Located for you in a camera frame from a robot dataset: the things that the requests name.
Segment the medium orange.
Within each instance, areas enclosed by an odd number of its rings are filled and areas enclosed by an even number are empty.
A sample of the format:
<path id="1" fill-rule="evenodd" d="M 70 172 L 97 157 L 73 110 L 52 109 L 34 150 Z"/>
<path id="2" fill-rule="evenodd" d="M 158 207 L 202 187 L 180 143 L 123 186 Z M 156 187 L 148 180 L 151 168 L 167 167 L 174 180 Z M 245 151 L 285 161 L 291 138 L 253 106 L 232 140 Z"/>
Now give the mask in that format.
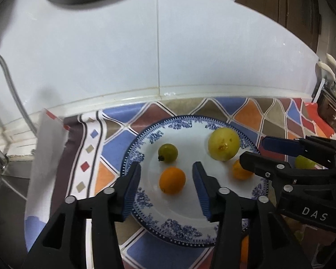
<path id="1" fill-rule="evenodd" d="M 241 257 L 240 262 L 242 264 L 248 264 L 248 249 L 249 249 L 249 236 L 246 236 L 241 241 Z"/>

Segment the green apple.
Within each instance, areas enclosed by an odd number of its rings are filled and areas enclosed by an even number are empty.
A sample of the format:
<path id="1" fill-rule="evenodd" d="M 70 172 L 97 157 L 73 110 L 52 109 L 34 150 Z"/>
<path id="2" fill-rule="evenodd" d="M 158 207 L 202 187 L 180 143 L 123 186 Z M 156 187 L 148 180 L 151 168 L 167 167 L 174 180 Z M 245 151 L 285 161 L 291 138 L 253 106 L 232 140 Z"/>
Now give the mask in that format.
<path id="1" fill-rule="evenodd" d="M 316 165 L 316 162 L 304 156 L 297 156 L 294 161 L 294 167 L 296 169 L 315 169 Z"/>

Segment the small orange tangerine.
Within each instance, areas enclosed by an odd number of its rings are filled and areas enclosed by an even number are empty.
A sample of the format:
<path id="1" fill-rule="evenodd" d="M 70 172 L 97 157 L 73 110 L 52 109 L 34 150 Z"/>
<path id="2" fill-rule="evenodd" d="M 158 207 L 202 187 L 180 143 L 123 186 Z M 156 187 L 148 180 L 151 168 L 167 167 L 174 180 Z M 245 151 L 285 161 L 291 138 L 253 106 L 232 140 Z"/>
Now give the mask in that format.
<path id="1" fill-rule="evenodd" d="M 181 192 L 186 183 L 186 174 L 183 170 L 171 166 L 165 169 L 159 178 L 159 188 L 168 195 L 176 195 Z"/>
<path id="2" fill-rule="evenodd" d="M 243 181 L 252 178 L 253 176 L 255 176 L 255 174 L 246 169 L 243 169 L 240 161 L 236 160 L 235 163 L 232 165 L 232 176 L 236 180 Z"/>

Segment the large yellow-green pear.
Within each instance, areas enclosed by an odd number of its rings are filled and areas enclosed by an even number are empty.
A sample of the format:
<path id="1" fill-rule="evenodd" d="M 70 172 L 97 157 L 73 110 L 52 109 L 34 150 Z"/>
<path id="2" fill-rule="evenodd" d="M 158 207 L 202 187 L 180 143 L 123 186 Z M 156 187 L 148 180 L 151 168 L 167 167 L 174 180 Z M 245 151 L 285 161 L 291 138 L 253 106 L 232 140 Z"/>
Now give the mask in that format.
<path id="1" fill-rule="evenodd" d="M 240 149 L 240 137 L 231 128 L 218 128 L 209 137 L 209 155 L 221 162 L 232 159 Z"/>

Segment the small green citrus fruit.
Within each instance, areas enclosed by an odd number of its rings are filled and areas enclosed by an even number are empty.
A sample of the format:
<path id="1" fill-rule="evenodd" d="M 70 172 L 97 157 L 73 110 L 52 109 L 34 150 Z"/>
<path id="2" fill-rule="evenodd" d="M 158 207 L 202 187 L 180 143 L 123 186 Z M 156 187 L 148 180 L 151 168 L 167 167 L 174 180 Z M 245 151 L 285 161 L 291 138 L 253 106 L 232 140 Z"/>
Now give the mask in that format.
<path id="1" fill-rule="evenodd" d="M 162 145 L 158 149 L 158 161 L 172 163 L 178 158 L 178 149 L 170 143 Z"/>

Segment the red patterned cloth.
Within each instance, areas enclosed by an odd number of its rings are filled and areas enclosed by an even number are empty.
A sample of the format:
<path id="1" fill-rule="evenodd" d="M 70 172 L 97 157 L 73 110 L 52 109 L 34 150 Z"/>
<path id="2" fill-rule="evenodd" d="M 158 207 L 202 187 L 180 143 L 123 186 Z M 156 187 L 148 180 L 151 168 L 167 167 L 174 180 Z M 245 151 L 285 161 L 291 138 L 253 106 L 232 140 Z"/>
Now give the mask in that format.
<path id="1" fill-rule="evenodd" d="M 319 137 L 336 140 L 336 133 L 334 129 L 317 113 L 317 103 L 303 102 L 302 110 L 307 114 L 308 120 L 312 121 L 314 124 L 316 134 Z"/>

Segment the steel pots on rack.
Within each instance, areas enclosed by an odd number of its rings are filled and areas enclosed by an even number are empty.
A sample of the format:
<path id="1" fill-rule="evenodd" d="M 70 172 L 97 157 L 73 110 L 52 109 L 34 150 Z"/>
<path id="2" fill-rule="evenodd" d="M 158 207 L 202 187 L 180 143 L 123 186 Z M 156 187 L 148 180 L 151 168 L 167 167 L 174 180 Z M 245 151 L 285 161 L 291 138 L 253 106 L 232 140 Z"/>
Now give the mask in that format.
<path id="1" fill-rule="evenodd" d="M 324 70 L 322 70 L 322 78 L 325 79 L 325 83 L 317 101 L 317 113 L 336 133 L 336 79 L 333 81 Z"/>

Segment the blue white porcelain plate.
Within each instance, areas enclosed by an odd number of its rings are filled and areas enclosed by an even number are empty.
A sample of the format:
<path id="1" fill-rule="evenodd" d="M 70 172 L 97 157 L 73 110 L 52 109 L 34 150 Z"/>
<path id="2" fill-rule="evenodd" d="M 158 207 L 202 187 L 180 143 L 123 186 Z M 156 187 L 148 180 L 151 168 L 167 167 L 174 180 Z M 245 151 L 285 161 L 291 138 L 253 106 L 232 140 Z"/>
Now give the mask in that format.
<path id="1" fill-rule="evenodd" d="M 240 138 L 238 153 L 227 162 L 210 157 L 207 149 L 214 130 L 228 127 Z M 199 116 L 182 115 L 166 118 L 143 130 L 131 142 L 121 165 L 121 175 L 127 174 L 133 162 L 141 165 L 141 178 L 135 201 L 133 217 L 148 232 L 170 243 L 184 247 L 212 247 L 215 245 L 218 224 L 203 215 L 192 178 L 192 165 L 201 162 L 207 175 L 215 177 L 222 187 L 232 189 L 240 197 L 256 200 L 268 195 L 268 181 L 259 176 L 237 180 L 232 176 L 232 165 L 245 151 L 258 152 L 257 136 L 236 123 Z M 161 173 L 168 167 L 159 162 L 158 149 L 170 143 L 178 149 L 173 166 L 186 175 L 182 191 L 167 195 L 159 188 Z"/>

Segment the steel sink basin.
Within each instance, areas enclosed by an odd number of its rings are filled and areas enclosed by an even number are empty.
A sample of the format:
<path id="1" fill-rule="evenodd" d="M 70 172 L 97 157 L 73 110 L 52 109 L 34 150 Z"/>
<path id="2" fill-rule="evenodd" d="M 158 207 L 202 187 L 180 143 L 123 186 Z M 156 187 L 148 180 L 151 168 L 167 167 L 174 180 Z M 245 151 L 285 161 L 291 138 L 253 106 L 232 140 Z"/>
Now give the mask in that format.
<path id="1" fill-rule="evenodd" d="M 0 170 L 0 245 L 25 249 L 24 218 L 30 182 L 30 161 L 11 162 Z"/>

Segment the colourful diamond pattern mat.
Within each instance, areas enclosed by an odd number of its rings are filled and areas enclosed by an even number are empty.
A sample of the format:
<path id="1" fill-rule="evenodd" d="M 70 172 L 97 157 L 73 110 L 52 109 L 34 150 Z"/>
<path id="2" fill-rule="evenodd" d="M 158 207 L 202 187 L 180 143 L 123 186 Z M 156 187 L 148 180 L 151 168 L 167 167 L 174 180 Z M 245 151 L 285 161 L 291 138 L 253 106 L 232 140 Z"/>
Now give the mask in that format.
<path id="1" fill-rule="evenodd" d="M 122 105 L 57 119 L 45 112 L 31 170 L 25 242 L 32 247 L 69 195 L 93 197 L 132 162 L 141 181 L 132 214 L 116 226 L 125 268 L 208 268 L 218 226 L 203 216 L 192 180 L 200 161 L 221 185 L 250 199 L 270 195 L 268 182 L 216 160 L 212 134 L 239 136 L 240 151 L 261 152 L 267 136 L 295 139 L 323 132 L 299 98 L 193 98 Z"/>

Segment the white handled utensil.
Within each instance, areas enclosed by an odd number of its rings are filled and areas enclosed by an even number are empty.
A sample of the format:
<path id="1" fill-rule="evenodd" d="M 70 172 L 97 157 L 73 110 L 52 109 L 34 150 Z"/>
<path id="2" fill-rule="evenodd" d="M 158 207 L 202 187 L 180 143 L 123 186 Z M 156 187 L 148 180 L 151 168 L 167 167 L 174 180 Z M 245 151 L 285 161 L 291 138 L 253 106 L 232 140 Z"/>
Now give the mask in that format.
<path id="1" fill-rule="evenodd" d="M 329 53 L 326 53 L 326 58 L 329 62 L 329 64 L 331 64 L 334 68 L 336 68 L 336 59 L 330 55 Z"/>
<path id="2" fill-rule="evenodd" d="M 333 81 L 336 79 L 336 75 L 335 75 L 335 73 L 333 72 L 333 70 L 331 69 L 331 67 L 329 65 L 327 65 L 326 63 L 321 62 L 321 61 L 318 61 L 317 65 L 319 66 L 320 69 L 322 69 L 325 72 L 327 72 L 331 76 L 331 78 L 332 78 Z"/>

